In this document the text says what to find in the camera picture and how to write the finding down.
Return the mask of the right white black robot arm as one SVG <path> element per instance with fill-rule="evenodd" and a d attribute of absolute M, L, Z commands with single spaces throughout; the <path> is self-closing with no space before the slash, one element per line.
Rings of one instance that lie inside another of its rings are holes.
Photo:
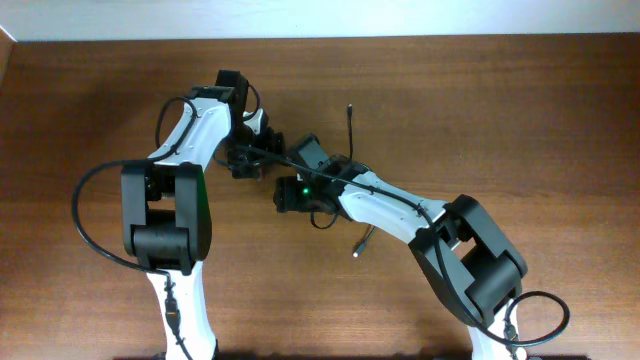
<path fill-rule="evenodd" d="M 349 157 L 328 156 L 315 135 L 284 162 L 297 173 L 276 182 L 278 212 L 343 217 L 395 237 L 409 247 L 441 304 L 467 326 L 473 358 L 526 358 L 515 311 L 528 268 L 476 199 L 413 195 Z"/>

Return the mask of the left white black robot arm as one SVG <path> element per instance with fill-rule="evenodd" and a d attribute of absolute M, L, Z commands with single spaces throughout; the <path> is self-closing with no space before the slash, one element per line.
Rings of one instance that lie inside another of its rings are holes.
<path fill-rule="evenodd" d="M 265 110 L 247 111 L 254 87 L 238 71 L 219 71 L 212 86 L 182 97 L 183 113 L 143 165 L 121 171 L 123 243 L 147 269 L 166 336 L 161 359 L 213 359 L 218 342 L 204 297 L 203 264 L 212 241 L 204 173 L 219 147 L 235 179 L 258 179 L 283 154 L 284 136 Z"/>

